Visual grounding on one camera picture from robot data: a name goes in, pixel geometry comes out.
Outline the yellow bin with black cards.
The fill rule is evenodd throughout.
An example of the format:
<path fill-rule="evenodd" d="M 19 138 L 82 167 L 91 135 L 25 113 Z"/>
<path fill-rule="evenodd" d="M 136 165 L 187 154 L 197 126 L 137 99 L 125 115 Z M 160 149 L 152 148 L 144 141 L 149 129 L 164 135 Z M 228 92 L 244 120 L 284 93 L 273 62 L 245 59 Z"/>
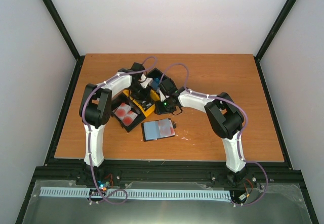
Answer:
<path fill-rule="evenodd" d="M 157 92 L 153 89 L 149 90 L 149 94 L 145 100 L 139 100 L 131 97 L 131 91 L 125 89 L 122 93 L 128 98 L 129 105 L 135 110 L 139 115 L 142 113 L 145 118 L 151 115 L 155 111 L 155 102 L 160 100 Z"/>

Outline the black bin with blue cards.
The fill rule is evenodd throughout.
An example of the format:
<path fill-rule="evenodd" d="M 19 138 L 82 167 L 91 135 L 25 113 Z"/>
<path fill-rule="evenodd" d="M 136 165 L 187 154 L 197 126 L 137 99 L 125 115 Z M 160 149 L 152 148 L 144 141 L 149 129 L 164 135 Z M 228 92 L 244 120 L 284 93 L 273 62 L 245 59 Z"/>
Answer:
<path fill-rule="evenodd" d="M 169 78 L 166 74 L 165 75 L 163 75 L 163 73 L 159 70 L 159 69 L 157 69 L 157 68 L 154 68 L 154 69 L 152 69 L 151 71 L 149 71 L 149 72 L 147 72 L 146 73 L 146 76 L 147 77 L 151 77 L 151 78 L 159 78 L 160 79 L 160 82 L 162 82 L 163 80 L 165 80 L 165 79 L 167 79 L 167 78 Z"/>

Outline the black bin with red cards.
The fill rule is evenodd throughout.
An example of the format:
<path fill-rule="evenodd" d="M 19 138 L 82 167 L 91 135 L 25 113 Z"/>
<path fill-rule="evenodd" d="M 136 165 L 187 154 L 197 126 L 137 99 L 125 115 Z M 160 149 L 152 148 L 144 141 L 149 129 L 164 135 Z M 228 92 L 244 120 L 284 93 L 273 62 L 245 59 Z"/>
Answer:
<path fill-rule="evenodd" d="M 145 119 L 140 108 L 124 93 L 114 98 L 111 103 L 112 116 L 127 132 L 132 131 Z"/>

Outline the red white credit cards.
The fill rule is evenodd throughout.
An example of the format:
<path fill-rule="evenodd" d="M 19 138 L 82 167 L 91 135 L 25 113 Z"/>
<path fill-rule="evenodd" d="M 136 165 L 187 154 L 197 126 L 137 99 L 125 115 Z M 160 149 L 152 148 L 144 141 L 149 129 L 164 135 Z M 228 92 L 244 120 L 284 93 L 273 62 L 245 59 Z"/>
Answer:
<path fill-rule="evenodd" d="M 138 116 L 136 112 L 132 111 L 132 107 L 126 103 L 121 103 L 113 110 L 113 113 L 125 126 L 130 126 Z"/>

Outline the black card holder wallet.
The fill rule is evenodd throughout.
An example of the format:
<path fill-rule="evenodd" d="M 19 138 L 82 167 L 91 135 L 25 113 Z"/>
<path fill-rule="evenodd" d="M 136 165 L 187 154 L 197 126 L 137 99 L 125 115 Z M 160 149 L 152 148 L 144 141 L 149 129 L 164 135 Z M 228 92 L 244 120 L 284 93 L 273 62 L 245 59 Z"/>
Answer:
<path fill-rule="evenodd" d="M 144 122 L 141 124 L 144 142 L 165 139 L 165 138 L 160 138 L 158 121 L 159 120 L 148 121 L 148 122 Z M 175 128 L 177 127 L 176 123 L 174 121 L 172 121 L 172 124 L 173 124 L 174 130 L 175 130 Z"/>

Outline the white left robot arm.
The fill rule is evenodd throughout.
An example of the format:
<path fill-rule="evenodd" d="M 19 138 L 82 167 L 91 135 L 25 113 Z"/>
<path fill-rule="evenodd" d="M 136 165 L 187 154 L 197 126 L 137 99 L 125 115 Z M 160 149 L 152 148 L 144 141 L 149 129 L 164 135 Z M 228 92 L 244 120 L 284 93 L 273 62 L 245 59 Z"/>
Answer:
<path fill-rule="evenodd" d="M 87 178 L 95 185 L 105 180 L 105 171 L 98 168 L 104 160 L 104 130 L 112 113 L 112 98 L 132 84 L 143 80 L 147 70 L 134 63 L 130 69 L 121 69 L 113 77 L 99 84 L 87 84 L 79 108 L 86 132 L 84 162 L 91 168 Z"/>

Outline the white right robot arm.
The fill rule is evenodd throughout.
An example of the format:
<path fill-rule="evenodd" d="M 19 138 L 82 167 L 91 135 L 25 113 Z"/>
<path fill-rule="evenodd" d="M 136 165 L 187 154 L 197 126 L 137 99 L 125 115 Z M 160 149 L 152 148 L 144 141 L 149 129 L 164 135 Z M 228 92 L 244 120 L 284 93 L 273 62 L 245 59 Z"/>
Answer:
<path fill-rule="evenodd" d="M 206 113 L 213 132 L 222 139 L 226 167 L 234 173 L 245 168 L 239 135 L 243 128 L 244 116 L 228 93 L 207 95 L 184 87 L 170 92 L 159 88 L 157 93 L 160 97 L 156 109 L 158 113 L 173 113 L 177 107 L 193 108 Z"/>

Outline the black vip cards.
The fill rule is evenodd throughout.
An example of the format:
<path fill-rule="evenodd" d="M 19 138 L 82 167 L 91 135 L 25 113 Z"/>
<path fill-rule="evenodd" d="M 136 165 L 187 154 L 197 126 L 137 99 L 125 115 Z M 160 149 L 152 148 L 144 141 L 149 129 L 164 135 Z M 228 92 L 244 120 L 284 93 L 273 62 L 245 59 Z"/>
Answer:
<path fill-rule="evenodd" d="M 144 111 L 147 111 L 150 107 L 152 107 L 152 103 L 149 101 L 142 101 L 141 102 L 141 107 L 143 108 Z"/>

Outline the blue cards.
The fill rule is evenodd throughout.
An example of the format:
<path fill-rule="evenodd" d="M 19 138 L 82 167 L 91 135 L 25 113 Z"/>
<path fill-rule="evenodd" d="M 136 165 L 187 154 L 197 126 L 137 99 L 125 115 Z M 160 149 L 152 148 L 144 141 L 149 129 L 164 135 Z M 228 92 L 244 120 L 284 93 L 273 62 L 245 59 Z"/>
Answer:
<path fill-rule="evenodd" d="M 152 83 L 151 83 L 151 87 L 156 90 L 158 88 L 158 85 L 159 85 L 159 82 L 160 82 L 160 79 L 159 78 L 154 78 Z"/>

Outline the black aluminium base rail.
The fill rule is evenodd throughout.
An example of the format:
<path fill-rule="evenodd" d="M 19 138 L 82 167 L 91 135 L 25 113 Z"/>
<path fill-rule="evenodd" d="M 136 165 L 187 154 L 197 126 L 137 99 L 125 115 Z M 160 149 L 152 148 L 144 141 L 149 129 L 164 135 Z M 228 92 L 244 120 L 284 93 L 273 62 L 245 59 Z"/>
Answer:
<path fill-rule="evenodd" d="M 93 186 L 94 180 L 99 183 L 113 180 L 117 187 L 141 181 L 199 183 L 222 188 L 241 188 L 244 180 L 255 184 L 304 184 L 301 171 L 291 169 L 286 163 L 248 164 L 245 175 L 235 177 L 223 162 L 105 160 L 91 172 L 81 160 L 64 159 L 37 167 L 32 180 L 73 180 L 86 186 Z"/>

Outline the black frame post right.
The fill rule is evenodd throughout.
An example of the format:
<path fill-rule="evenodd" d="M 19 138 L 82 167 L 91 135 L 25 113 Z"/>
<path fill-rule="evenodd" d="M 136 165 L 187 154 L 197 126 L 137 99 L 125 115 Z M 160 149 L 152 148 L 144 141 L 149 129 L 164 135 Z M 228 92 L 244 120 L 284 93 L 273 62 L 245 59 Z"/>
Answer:
<path fill-rule="evenodd" d="M 269 30 L 267 36 L 265 37 L 262 45 L 260 46 L 257 54 L 254 56 L 256 63 L 260 63 L 261 59 L 263 58 L 266 51 L 270 47 L 272 41 L 274 40 L 276 34 L 279 32 L 281 26 L 283 25 L 284 21 L 286 20 L 288 14 L 290 13 L 293 6 L 295 5 L 296 1 L 297 0 L 286 0 L 276 20 L 274 21 L 271 29 Z"/>

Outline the black frame post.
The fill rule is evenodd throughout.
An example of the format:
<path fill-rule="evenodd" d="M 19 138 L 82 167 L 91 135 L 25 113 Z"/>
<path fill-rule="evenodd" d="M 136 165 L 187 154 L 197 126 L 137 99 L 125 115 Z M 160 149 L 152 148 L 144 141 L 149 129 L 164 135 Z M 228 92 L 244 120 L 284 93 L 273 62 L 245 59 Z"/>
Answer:
<path fill-rule="evenodd" d="M 74 59 L 77 61 L 80 58 L 80 54 L 68 32 L 66 29 L 54 3 L 52 0 L 42 0 L 45 7 L 47 8 L 49 14 L 51 15 L 54 23 L 56 24 L 59 32 L 61 33 L 66 45 L 68 46 L 70 52 L 72 53 Z"/>
<path fill-rule="evenodd" d="M 290 13 L 293 6 L 295 5 L 296 1 L 297 0 L 286 0 L 276 20 L 274 21 L 271 29 L 269 30 L 267 36 L 265 37 L 262 45 L 260 46 L 257 54 L 254 56 L 256 63 L 260 63 L 261 59 L 263 58 L 266 51 L 270 47 L 272 41 L 274 40 L 276 34 L 279 32 L 281 26 L 283 25 L 284 21 L 286 20 L 288 14 Z"/>

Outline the black frame post left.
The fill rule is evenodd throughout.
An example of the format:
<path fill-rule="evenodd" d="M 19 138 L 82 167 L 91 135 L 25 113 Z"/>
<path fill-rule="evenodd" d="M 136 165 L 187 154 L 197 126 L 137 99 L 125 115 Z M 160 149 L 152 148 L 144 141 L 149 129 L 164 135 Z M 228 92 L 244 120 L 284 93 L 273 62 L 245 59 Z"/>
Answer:
<path fill-rule="evenodd" d="M 56 24 L 59 32 L 61 33 L 66 45 L 68 46 L 70 52 L 72 53 L 74 59 L 77 61 L 80 58 L 80 54 L 68 32 L 66 29 L 54 3 L 52 0 L 42 0 L 45 7 L 47 8 L 49 14 L 51 15 L 54 23 Z"/>

